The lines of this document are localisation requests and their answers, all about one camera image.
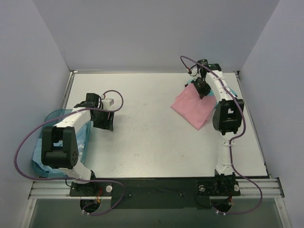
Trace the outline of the pink t shirt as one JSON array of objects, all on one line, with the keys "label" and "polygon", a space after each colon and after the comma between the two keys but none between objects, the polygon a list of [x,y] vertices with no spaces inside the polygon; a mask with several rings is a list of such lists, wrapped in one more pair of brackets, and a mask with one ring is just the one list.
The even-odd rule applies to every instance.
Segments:
[{"label": "pink t shirt", "polygon": [[183,117],[191,126],[199,130],[210,118],[217,101],[215,96],[200,99],[193,84],[187,85],[175,98],[171,109]]}]

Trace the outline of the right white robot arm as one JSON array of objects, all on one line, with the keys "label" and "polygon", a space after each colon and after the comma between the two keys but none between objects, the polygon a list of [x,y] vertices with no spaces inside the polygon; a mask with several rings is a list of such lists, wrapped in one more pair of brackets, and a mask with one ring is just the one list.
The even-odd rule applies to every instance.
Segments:
[{"label": "right white robot arm", "polygon": [[231,161],[230,149],[234,143],[232,139],[238,132],[243,121],[244,101],[238,99],[227,85],[219,64],[210,64],[201,59],[195,65],[196,79],[192,80],[199,98],[213,94],[217,105],[212,117],[212,124],[218,132],[218,161],[216,175],[232,176],[235,174]]}]

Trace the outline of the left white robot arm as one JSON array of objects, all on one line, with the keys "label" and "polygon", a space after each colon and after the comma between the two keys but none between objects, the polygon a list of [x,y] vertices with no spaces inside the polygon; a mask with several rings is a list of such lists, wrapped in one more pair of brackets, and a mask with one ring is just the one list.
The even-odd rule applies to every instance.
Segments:
[{"label": "left white robot arm", "polygon": [[76,134],[88,122],[92,122],[95,128],[112,131],[114,112],[110,111],[110,107],[113,104],[114,100],[105,95],[87,93],[86,99],[74,106],[71,115],[42,130],[42,164],[59,169],[75,180],[84,180],[81,191],[87,196],[97,192],[98,184],[92,180],[93,171],[79,159]]}]

